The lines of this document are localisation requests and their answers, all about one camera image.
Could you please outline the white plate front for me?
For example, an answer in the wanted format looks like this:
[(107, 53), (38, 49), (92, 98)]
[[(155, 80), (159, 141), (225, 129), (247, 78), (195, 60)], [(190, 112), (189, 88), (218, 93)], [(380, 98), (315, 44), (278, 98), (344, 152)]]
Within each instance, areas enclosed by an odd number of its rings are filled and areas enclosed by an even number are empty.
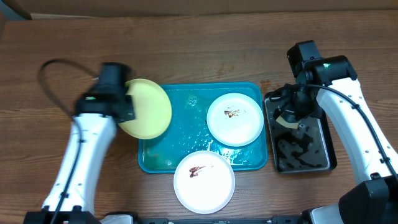
[(174, 191), (178, 201), (198, 214), (216, 213), (232, 199), (235, 175), (221, 155), (197, 151), (184, 157), (174, 173)]

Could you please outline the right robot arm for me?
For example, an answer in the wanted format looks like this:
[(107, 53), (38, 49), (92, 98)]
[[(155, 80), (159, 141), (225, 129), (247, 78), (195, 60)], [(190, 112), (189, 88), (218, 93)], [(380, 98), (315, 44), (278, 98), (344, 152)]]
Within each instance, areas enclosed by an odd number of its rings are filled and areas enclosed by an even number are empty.
[(296, 83), (268, 93), (273, 117), (286, 128), (325, 112), (350, 159), (357, 186), (338, 203), (302, 212), (301, 223), (397, 223), (397, 152), (371, 113), (352, 64), (323, 58), (314, 41), (287, 51)]

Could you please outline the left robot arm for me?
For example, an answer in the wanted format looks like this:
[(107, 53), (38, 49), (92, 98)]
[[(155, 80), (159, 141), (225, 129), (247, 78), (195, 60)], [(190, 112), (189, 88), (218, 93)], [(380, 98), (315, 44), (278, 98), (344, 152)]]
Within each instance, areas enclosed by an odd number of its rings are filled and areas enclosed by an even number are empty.
[[(96, 79), (70, 110), (50, 89), (45, 69), (63, 63)], [(71, 131), (62, 165), (39, 212), (27, 212), (23, 223), (99, 223), (94, 216), (96, 186), (119, 123), (134, 120), (132, 98), (125, 83), (131, 69), (104, 62), (98, 73), (67, 59), (52, 59), (38, 71), (41, 89), (70, 119)]]

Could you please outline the yellow green sponge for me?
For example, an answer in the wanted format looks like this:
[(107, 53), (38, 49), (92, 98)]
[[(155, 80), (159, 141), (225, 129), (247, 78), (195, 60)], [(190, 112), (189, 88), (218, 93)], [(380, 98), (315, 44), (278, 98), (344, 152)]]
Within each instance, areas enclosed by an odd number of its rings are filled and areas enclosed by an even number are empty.
[(297, 129), (299, 127), (299, 122), (295, 119), (294, 115), (282, 113), (276, 121), (283, 127), (289, 129)]

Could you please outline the yellow-green plate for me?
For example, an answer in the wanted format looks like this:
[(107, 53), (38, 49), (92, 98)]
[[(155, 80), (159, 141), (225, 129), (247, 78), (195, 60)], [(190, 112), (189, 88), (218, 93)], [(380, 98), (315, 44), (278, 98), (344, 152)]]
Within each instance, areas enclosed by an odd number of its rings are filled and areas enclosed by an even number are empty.
[(172, 105), (164, 89), (157, 83), (143, 79), (126, 82), (127, 95), (132, 98), (135, 119), (119, 126), (138, 139), (154, 139), (163, 134), (172, 119)]

